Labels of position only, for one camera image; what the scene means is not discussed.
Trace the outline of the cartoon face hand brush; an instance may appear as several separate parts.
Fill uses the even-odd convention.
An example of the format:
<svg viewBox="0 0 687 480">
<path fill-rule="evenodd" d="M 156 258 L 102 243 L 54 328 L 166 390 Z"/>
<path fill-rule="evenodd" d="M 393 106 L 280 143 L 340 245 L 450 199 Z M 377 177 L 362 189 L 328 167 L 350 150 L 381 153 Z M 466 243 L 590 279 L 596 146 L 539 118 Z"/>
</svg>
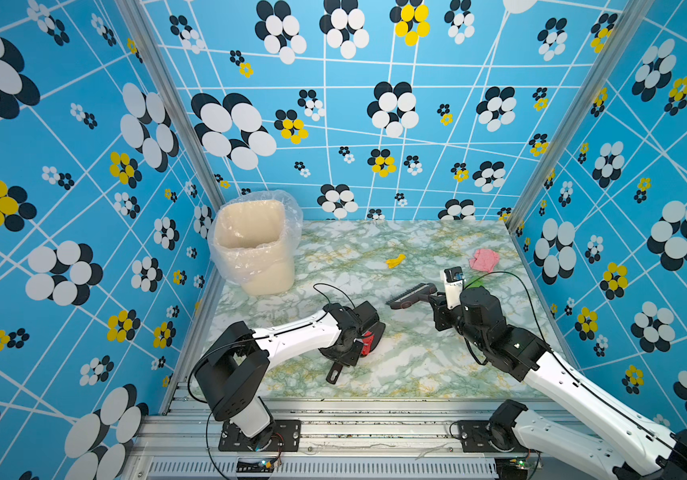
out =
<svg viewBox="0 0 687 480">
<path fill-rule="evenodd" d="M 429 298 L 436 293 L 437 286 L 435 284 L 421 282 L 387 300 L 387 306 L 393 310 L 407 309 L 419 302 L 429 302 Z"/>
</svg>

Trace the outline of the black dustpan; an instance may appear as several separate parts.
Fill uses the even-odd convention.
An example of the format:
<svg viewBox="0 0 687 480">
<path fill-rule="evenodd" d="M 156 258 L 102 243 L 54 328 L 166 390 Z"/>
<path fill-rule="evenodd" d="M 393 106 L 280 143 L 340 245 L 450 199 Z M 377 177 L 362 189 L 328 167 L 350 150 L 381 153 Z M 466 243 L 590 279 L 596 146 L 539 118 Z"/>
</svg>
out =
<svg viewBox="0 0 687 480">
<path fill-rule="evenodd" d="M 365 334 L 363 334 L 363 349 L 361 350 L 361 357 L 367 357 L 369 354 L 375 351 L 375 348 L 379 345 L 383 334 L 385 333 L 385 323 L 377 322 L 373 327 L 369 328 Z"/>
</svg>

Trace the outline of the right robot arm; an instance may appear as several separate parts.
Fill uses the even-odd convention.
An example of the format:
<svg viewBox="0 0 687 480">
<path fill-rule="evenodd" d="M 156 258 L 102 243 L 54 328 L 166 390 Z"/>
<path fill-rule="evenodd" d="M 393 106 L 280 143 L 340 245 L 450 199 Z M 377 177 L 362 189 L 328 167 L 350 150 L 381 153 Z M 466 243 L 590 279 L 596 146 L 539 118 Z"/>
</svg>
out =
<svg viewBox="0 0 687 480">
<path fill-rule="evenodd" d="M 591 429 L 583 434 L 507 400 L 487 422 L 495 449 L 545 453 L 597 479 L 687 479 L 687 430 L 673 432 L 589 381 L 545 340 L 507 323 L 487 289 L 433 292 L 423 301 L 433 309 L 437 330 L 455 330 L 471 350 L 481 351 L 485 365 L 551 398 Z"/>
</svg>

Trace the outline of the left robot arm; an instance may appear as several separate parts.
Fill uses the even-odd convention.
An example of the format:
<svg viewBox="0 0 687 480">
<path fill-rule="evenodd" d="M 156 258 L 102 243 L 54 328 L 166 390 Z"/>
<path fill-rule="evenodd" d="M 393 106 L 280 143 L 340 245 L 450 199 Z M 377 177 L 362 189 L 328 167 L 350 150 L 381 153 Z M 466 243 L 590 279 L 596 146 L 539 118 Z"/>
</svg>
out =
<svg viewBox="0 0 687 480">
<path fill-rule="evenodd" d="M 344 368 L 357 365 L 383 338 L 385 323 L 371 303 L 354 308 L 329 303 L 316 313 L 280 326 L 252 329 L 240 321 L 230 325 L 193 367 L 189 380 L 196 380 L 211 416 L 228 433 L 219 450 L 261 451 L 266 448 L 296 451 L 289 446 L 300 430 L 297 421 L 279 421 L 258 390 L 266 374 L 282 363 L 313 350 L 333 365 L 326 381 L 336 384 Z"/>
</svg>

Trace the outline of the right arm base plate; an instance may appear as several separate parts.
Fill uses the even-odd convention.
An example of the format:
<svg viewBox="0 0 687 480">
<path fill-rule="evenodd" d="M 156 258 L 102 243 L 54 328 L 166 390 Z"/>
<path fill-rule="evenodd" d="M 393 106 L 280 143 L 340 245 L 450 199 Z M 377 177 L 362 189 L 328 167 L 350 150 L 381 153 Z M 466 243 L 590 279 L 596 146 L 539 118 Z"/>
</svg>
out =
<svg viewBox="0 0 687 480">
<path fill-rule="evenodd" d="M 451 435 L 461 442 L 465 453 L 525 455 L 529 452 L 509 426 L 483 420 L 459 420 L 451 428 Z"/>
</svg>

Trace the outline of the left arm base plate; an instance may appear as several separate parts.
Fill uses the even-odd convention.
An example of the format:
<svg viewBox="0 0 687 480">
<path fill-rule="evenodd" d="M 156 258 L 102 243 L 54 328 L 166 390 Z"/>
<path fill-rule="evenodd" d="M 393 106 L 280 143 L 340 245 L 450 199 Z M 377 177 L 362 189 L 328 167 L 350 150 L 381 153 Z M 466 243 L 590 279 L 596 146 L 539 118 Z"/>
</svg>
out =
<svg viewBox="0 0 687 480">
<path fill-rule="evenodd" d="M 274 420 L 254 437 L 234 422 L 223 424 L 218 450 L 221 452 L 297 452 L 301 440 L 300 420 Z"/>
</svg>

